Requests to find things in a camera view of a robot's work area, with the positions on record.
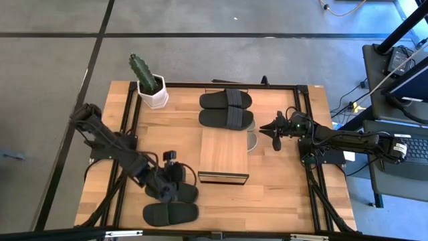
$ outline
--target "wooden tabletop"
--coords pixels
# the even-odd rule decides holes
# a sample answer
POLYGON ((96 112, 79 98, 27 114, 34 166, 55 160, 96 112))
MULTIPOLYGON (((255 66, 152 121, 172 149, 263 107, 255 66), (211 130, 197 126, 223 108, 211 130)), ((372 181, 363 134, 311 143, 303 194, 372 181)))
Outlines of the wooden tabletop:
MULTIPOLYGON (((119 131, 129 82, 113 81, 107 96, 102 121, 113 131, 119 131)), ((165 108, 151 110, 142 103, 138 118, 138 150, 152 151, 162 157, 164 151, 176 150, 177 161, 190 165, 196 172, 201 153, 202 126, 198 122, 199 97, 204 88, 168 88, 169 101, 165 108)), ((314 120, 332 126, 323 86, 309 86, 314 120)), ((165 230, 220 230, 241 232, 313 232, 308 184, 300 165, 297 138, 282 139, 282 150, 274 151, 272 139, 258 129, 294 106, 290 90, 250 89, 258 137, 257 147, 248 153, 249 179, 245 185, 197 183, 199 218, 190 223, 162 227, 165 230)), ((129 120, 135 105, 131 105, 129 120)), ((76 215, 75 224, 86 221, 106 194, 112 166, 111 160, 95 164, 88 173, 76 215)), ((348 189, 343 173, 333 165, 323 165, 328 198, 339 215, 356 229, 348 189)), ((193 182, 187 172, 187 181, 193 182)), ((108 223, 112 223, 115 201, 112 202, 108 223)), ((128 181, 120 217, 121 228, 155 229, 142 218, 142 209, 157 200, 128 181)), ((318 200, 321 225, 325 229, 324 212, 318 200)))

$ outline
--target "pair of slippers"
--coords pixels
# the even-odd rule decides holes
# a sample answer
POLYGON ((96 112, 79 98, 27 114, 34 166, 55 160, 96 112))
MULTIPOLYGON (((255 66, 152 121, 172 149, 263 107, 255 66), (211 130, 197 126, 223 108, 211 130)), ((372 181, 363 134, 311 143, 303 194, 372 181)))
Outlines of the pair of slippers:
POLYGON ((254 120, 253 113, 246 110, 252 103, 248 93, 236 89, 203 94, 199 98, 204 108, 199 113, 199 122, 206 127, 245 130, 254 120))
MULTIPOLYGON (((150 197, 158 198, 149 187, 146 187, 145 192, 150 197)), ((193 222, 199 216, 198 206, 194 204, 198 195, 195 186, 180 182, 174 202, 149 204, 142 210, 142 217, 148 225, 154 227, 193 222)))

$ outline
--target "gray concrete floor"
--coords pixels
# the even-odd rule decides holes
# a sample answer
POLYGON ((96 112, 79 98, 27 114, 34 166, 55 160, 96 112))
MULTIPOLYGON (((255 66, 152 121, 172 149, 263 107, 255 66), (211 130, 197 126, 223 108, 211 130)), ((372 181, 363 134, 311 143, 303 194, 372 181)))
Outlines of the gray concrete floor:
MULTIPOLYGON (((0 31, 99 30, 107 0, 0 2, 0 31)), ((357 3, 329 1, 337 12, 357 3)), ((334 17, 313 1, 117 1, 109 32, 389 33, 401 23, 395 6, 368 2, 347 17, 334 17)), ((169 82, 213 78, 274 84, 321 84, 331 108, 366 74, 364 44, 378 39, 104 39, 87 102, 104 106, 110 81, 135 80, 130 52, 169 82)), ((412 43, 403 41, 411 47, 412 43)), ((0 233, 29 230, 88 64, 94 39, 0 39, 0 147, 27 160, 0 161, 0 233)), ((344 102, 365 93, 356 90, 344 102)), ((74 222, 89 149, 75 136, 47 228, 74 222)), ((358 229, 365 234, 427 239, 426 203, 385 198, 386 208, 365 205, 370 185, 348 178, 358 229), (408 212, 397 218, 396 212, 408 212), (384 225, 394 220, 396 226, 384 225)))

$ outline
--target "white pot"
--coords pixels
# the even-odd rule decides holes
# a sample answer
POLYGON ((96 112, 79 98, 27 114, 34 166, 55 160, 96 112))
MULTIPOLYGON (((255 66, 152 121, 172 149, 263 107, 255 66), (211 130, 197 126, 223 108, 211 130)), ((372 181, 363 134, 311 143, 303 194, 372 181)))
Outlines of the white pot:
POLYGON ((153 77, 155 79, 162 80, 162 90, 159 90, 156 94, 153 94, 152 96, 143 94, 140 90, 140 81, 138 81, 137 83, 138 94, 141 96, 141 98, 150 108, 152 109, 164 108, 169 99, 167 87, 165 86, 165 79, 163 78, 163 76, 159 76, 156 74, 153 74, 153 77))

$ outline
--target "keyboard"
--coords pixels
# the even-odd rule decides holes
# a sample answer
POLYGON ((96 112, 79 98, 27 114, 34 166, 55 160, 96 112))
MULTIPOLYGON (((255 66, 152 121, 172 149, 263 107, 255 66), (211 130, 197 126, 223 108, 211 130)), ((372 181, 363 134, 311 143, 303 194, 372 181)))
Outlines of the keyboard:
POLYGON ((407 144, 407 160, 408 163, 417 163, 428 165, 428 138, 400 138, 402 142, 407 144))

